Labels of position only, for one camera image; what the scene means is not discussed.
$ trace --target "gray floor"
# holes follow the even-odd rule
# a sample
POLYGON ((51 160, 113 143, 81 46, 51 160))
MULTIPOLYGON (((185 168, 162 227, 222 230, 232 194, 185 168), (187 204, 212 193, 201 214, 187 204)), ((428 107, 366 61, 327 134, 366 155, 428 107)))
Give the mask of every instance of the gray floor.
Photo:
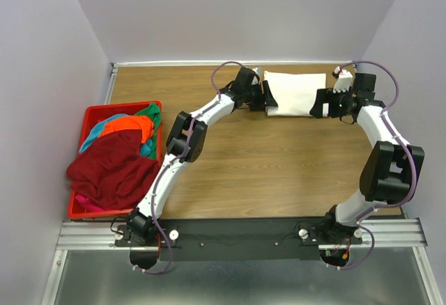
MULTIPOLYGON (((355 250, 359 257, 364 250, 355 250)), ((413 251, 376 249, 357 269, 318 262, 181 262, 162 276, 131 270, 128 253, 69 253, 56 304, 428 304, 413 251)))

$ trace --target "red plastic container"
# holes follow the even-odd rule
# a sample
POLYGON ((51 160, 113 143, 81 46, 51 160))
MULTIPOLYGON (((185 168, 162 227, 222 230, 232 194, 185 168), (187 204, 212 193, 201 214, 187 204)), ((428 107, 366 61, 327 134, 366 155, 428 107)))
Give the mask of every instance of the red plastic container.
MULTIPOLYGON (((148 107, 150 103, 156 103, 161 110, 161 102, 159 101, 148 101, 148 102, 136 102, 136 103, 122 103, 122 104, 111 104, 111 105, 95 105, 87 108, 85 111, 84 124, 82 125, 81 137, 79 140, 79 148, 81 148, 83 142, 90 134, 91 129, 107 119, 108 117, 112 117, 116 114, 127 114, 127 115, 135 115, 138 111, 148 107)), ((156 143, 156 153, 157 160, 159 163, 162 161, 161 154, 162 147, 162 138, 161 138, 161 126, 157 131, 157 143, 156 143)), ((101 211, 101 212, 89 212, 85 210, 85 208, 79 204, 79 202, 75 199, 76 192, 74 190, 71 191, 70 195, 70 205, 68 206, 68 216, 72 219, 91 219, 98 217, 110 217, 110 216, 118 216, 123 214, 128 214, 132 209, 126 210, 110 210, 110 211, 101 211)))

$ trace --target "pink cloth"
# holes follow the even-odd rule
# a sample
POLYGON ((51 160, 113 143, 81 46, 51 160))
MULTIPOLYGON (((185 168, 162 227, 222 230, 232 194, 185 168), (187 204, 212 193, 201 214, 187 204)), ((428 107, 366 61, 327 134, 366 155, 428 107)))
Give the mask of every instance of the pink cloth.
POLYGON ((105 211, 100 206, 97 206, 95 203, 90 201, 87 197, 84 197, 82 195, 76 195, 75 199, 76 199, 76 201, 80 205, 82 205, 89 212, 102 212, 102 211, 105 211))

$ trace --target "blue cloth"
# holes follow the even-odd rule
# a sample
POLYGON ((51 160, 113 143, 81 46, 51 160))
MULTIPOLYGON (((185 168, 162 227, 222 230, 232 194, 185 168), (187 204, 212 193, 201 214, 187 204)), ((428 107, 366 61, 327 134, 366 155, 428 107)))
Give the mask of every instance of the blue cloth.
POLYGON ((152 151, 153 141, 149 139, 146 143, 141 144, 141 150, 139 150, 139 155, 142 157, 148 157, 152 151))
POLYGON ((93 129, 91 129, 89 136, 85 139, 84 143, 82 144, 81 148, 79 149, 79 153, 84 152, 90 145, 99 137, 99 135, 104 131, 105 124, 107 124, 109 121, 113 119, 117 119, 120 117, 128 116, 126 114, 117 114, 110 118, 107 118, 106 120, 103 120, 102 122, 99 122, 96 124, 93 129))

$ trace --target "white wall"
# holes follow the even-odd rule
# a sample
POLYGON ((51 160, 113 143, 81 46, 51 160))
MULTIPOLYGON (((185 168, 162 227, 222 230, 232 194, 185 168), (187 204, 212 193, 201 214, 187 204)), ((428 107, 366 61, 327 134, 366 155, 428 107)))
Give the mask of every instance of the white wall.
POLYGON ((0 0, 0 304, 39 304, 109 64, 77 0, 0 0))
POLYGON ((394 0, 79 0, 114 62, 361 57, 394 0))
MULTIPOLYGON (((390 111, 400 132, 423 147, 426 158, 415 198, 405 211, 419 217, 427 253, 446 299, 446 0, 396 0, 364 58, 386 65, 398 78, 401 96, 390 111)), ((368 67, 361 70, 370 71, 368 67)), ((378 96, 394 89, 379 75, 378 96)))

